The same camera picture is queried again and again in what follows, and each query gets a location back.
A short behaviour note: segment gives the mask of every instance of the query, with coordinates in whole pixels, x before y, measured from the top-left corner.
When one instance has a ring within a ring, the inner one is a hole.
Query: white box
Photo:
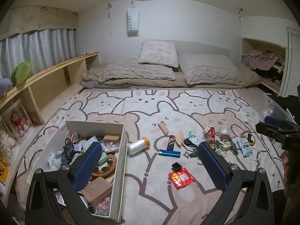
[[[110,210],[108,216],[93,215],[96,218],[106,219],[111,221],[121,221],[121,210],[122,210],[122,196],[127,156],[127,139],[124,130],[124,124],[120,123],[100,123],[100,122],[79,122],[79,121],[66,121],[59,129],[55,132],[53,137],[50,139],[40,156],[38,157],[32,171],[27,179],[28,183],[31,183],[34,171],[37,168],[42,168],[44,171],[48,167],[47,160],[51,153],[54,151],[61,151],[65,144],[65,139],[68,130],[71,133],[77,132],[79,136],[93,136],[101,135],[119,135],[120,138],[120,149],[118,155],[116,155],[118,161],[115,168],[115,177],[112,186],[112,195],[110,202]]]

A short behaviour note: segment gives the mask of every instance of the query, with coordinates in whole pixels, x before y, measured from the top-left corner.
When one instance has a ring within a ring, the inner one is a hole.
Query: green plush toy
[[[26,79],[33,75],[33,63],[24,61],[15,67],[11,74],[11,82],[14,85],[24,83]]]

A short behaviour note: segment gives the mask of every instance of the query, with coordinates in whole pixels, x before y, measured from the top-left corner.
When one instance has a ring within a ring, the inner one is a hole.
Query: gray curtain
[[[33,31],[0,41],[0,78],[10,78],[23,61],[34,63],[34,73],[76,57],[75,30]]]

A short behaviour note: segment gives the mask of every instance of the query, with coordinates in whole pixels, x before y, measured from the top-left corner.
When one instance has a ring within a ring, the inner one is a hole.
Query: qr code
[[[181,174],[179,177],[180,177],[180,179],[181,179],[182,181],[185,181],[185,180],[187,180],[187,179],[190,178],[186,173]]]

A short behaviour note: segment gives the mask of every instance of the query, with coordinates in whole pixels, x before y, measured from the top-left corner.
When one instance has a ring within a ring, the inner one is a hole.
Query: white wall
[[[239,61],[241,24],[238,16],[204,3],[190,0],[136,1],[139,14],[139,34],[128,37],[127,11],[133,0],[100,3],[79,13],[75,33],[76,52],[99,51],[100,61],[107,62],[140,55],[143,40],[183,40],[205,43],[231,51]]]
[[[287,27],[299,29],[297,22],[273,17],[242,17],[242,37],[287,46]]]

